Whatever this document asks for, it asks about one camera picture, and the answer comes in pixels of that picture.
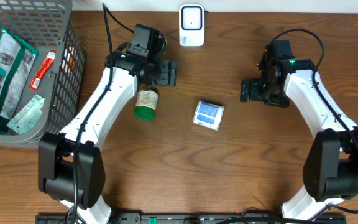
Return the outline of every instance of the wooden table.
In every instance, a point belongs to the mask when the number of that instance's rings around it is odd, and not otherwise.
[[[177,85],[159,87],[154,121],[136,119],[135,99],[121,111],[103,149],[103,197],[117,208],[144,213],[240,213],[276,209],[303,185],[302,167],[313,142],[294,104],[289,108],[240,103],[243,78],[256,70],[264,46],[281,31],[305,28],[324,42],[319,68],[327,90],[358,124],[358,15],[207,13],[202,47],[178,43],[178,13],[114,12],[129,27],[159,29],[164,59],[178,62]],[[88,58],[80,108],[99,82],[108,43],[103,13],[71,17]],[[111,21],[114,48],[131,33]],[[320,48],[306,34],[288,34],[294,55],[315,63]],[[219,131],[192,122],[199,100],[225,106]],[[358,208],[358,197],[343,203]],[[0,147],[0,223],[33,223],[39,213],[66,208],[38,191],[37,150]],[[358,215],[347,215],[358,223]]]

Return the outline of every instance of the wire mesh basket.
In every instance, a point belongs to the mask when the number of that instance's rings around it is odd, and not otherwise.
[[[39,51],[14,114],[35,94],[45,99],[38,123],[24,134],[0,133],[0,144],[37,147],[44,132],[57,134],[74,118],[85,52],[70,22],[71,9],[71,0],[0,0],[0,35],[1,27],[8,28]],[[51,50],[57,51],[55,61],[38,90],[27,88]]]

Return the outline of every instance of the blue and white box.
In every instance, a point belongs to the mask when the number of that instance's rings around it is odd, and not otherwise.
[[[217,131],[222,120],[223,111],[223,106],[216,106],[211,103],[199,101],[196,113],[194,114],[193,123]]]

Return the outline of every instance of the black cable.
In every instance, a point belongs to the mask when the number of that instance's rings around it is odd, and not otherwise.
[[[112,42],[111,42],[111,36],[110,36],[110,28],[109,28],[109,21],[107,18],[107,7],[106,5],[103,3],[103,13],[104,13],[104,23],[106,25],[106,32],[107,32],[107,38],[108,38],[108,42],[109,42],[109,52],[110,52],[110,63],[111,66],[113,64],[113,59],[112,59]],[[110,68],[110,74],[109,74],[109,81],[107,82],[106,87],[104,87],[104,90],[102,92],[102,94],[99,96],[98,100],[96,100],[95,104],[92,106],[92,108],[89,110],[88,114],[85,116],[83,122],[80,124],[80,128],[78,130],[78,134],[76,137],[76,141],[74,144],[74,167],[73,167],[73,180],[74,180],[74,202],[73,202],[73,208],[72,208],[72,218],[69,222],[69,224],[74,224],[75,220],[77,219],[77,207],[78,207],[78,146],[80,144],[80,139],[81,139],[81,135],[82,132],[86,131],[85,130],[85,125],[87,124],[89,118],[91,117],[93,111],[96,109],[96,107],[99,105],[99,103],[101,102],[101,100],[103,99],[103,97],[105,96],[105,94],[110,90],[110,86],[111,86],[111,82],[112,82],[112,68]]]
[[[70,215],[70,213],[73,211],[73,207],[69,208],[68,211],[66,212],[66,215],[65,215],[65,220],[66,220],[66,223],[70,222],[70,217],[72,215]],[[82,224],[86,224],[85,220],[81,217],[80,214],[77,214],[77,218],[79,219],[79,221],[81,221]]]
[[[273,218],[273,217],[248,217],[248,218],[232,218],[218,222],[217,224],[230,224],[238,222],[267,222],[267,223],[292,223],[292,224],[327,224],[323,222],[297,220],[293,218]]]
[[[242,214],[241,214],[241,217],[242,218],[245,218],[246,217],[246,213],[250,210],[250,209],[255,209],[255,210],[259,210],[259,208],[257,208],[257,207],[249,207],[249,208],[247,208]]]
[[[334,115],[335,119],[341,124],[341,126],[345,129],[345,131],[347,132],[347,134],[351,137],[352,139],[352,143],[353,145],[356,147],[357,149],[357,152],[358,152],[358,140],[356,139],[356,137],[354,136],[354,134],[352,133],[352,131],[346,126],[345,122],[342,121],[341,119],[341,116],[339,116],[336,111],[334,110],[334,108],[328,103],[327,99],[323,96],[323,94],[321,93],[320,89],[318,88],[318,83],[316,82],[316,72],[317,72],[317,69],[318,67],[320,66],[321,64],[321,61],[323,61],[323,58],[324,58],[324,45],[323,45],[323,42],[321,41],[321,39],[316,35],[314,34],[313,32],[311,31],[308,31],[306,29],[290,29],[290,30],[287,30],[285,32],[282,32],[281,34],[278,34],[276,37],[273,38],[273,40],[270,42],[272,43],[274,40],[276,40],[277,38],[281,37],[282,35],[284,34],[287,34],[289,32],[294,32],[294,31],[302,31],[302,32],[306,32],[310,35],[312,35],[314,38],[317,39],[317,41],[319,42],[320,46],[321,46],[321,57],[320,57],[320,60],[318,61],[317,65],[315,66],[315,68],[313,69],[313,73],[311,75],[312,77],[312,82],[313,82],[313,87],[316,89],[317,91],[317,94],[320,96],[321,100],[324,102],[324,104],[327,106],[327,108],[330,110],[330,112],[332,112],[332,114]],[[350,213],[350,214],[358,214],[358,210],[350,210],[350,209],[347,209],[347,208],[344,208],[344,207],[341,207],[339,205],[334,205],[334,204],[327,204],[324,211],[329,209],[329,208],[336,208],[336,209],[339,209],[343,212],[347,212],[347,213]]]
[[[107,13],[112,17],[112,19],[114,19],[114,21],[116,21],[120,26],[122,26],[123,28],[127,29],[129,32],[134,33],[133,30],[131,30],[130,28],[128,28],[127,26],[125,26],[124,24],[122,24],[120,21],[118,21],[118,19],[116,19],[113,14],[108,10]]]
[[[128,42],[122,43],[117,47],[117,50],[123,51],[129,44]]]
[[[318,211],[318,213],[316,213],[315,215],[310,217],[308,220],[313,221],[316,218],[318,218],[320,215],[322,215],[326,210],[330,210],[330,209],[331,209],[331,207],[324,206],[324,208],[322,208],[320,211]]]

